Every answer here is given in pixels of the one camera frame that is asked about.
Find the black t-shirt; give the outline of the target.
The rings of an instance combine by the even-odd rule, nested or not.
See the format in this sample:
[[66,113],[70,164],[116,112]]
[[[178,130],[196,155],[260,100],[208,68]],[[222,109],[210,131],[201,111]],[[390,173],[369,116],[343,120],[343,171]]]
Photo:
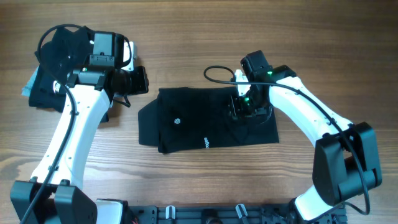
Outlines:
[[139,144],[162,154],[191,149],[279,142],[274,115],[233,119],[229,99],[234,87],[161,88],[138,112]]

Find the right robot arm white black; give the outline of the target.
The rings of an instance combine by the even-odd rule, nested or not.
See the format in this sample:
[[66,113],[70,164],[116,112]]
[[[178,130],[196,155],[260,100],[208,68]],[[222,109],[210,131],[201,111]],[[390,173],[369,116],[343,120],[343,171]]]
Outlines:
[[376,134],[366,122],[354,124],[310,93],[286,65],[272,67],[262,51],[247,54],[233,73],[238,94],[230,101],[234,119],[269,117],[277,108],[308,137],[315,148],[312,186],[289,203],[289,223],[314,223],[348,200],[381,185]]

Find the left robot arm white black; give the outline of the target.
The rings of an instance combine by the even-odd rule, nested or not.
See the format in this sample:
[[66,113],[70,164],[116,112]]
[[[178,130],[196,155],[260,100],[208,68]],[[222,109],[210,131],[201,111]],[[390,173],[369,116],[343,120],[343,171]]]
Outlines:
[[62,86],[67,97],[51,143],[30,180],[15,181],[11,202],[21,223],[137,223],[125,200],[93,201],[83,191],[86,160],[115,96],[148,92],[145,68],[133,60],[127,37],[96,32],[93,53]]

